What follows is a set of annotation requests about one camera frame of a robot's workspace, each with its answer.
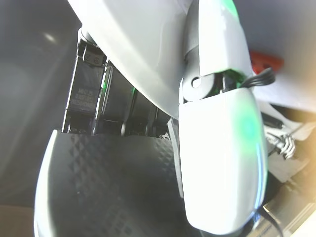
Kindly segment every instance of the red object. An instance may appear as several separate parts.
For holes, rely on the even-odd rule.
[[[252,70],[259,74],[266,68],[272,68],[274,72],[277,72],[284,65],[284,60],[269,55],[265,55],[258,52],[250,52],[250,59]]]

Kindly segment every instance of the brown floor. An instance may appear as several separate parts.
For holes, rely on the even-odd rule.
[[[33,237],[32,208],[0,205],[0,236]]]

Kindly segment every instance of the round hole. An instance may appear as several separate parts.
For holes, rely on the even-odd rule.
[[[193,88],[198,88],[201,85],[201,78],[193,78],[192,80],[192,86]]]

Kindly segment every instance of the cable bundle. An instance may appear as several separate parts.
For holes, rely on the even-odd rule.
[[[253,86],[269,85],[276,81],[272,68],[263,70],[260,74],[246,79],[240,87],[250,88]]]

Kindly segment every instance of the textured black pad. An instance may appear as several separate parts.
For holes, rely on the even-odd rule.
[[[40,237],[199,236],[179,197],[170,141],[141,136],[54,131],[35,225]]]

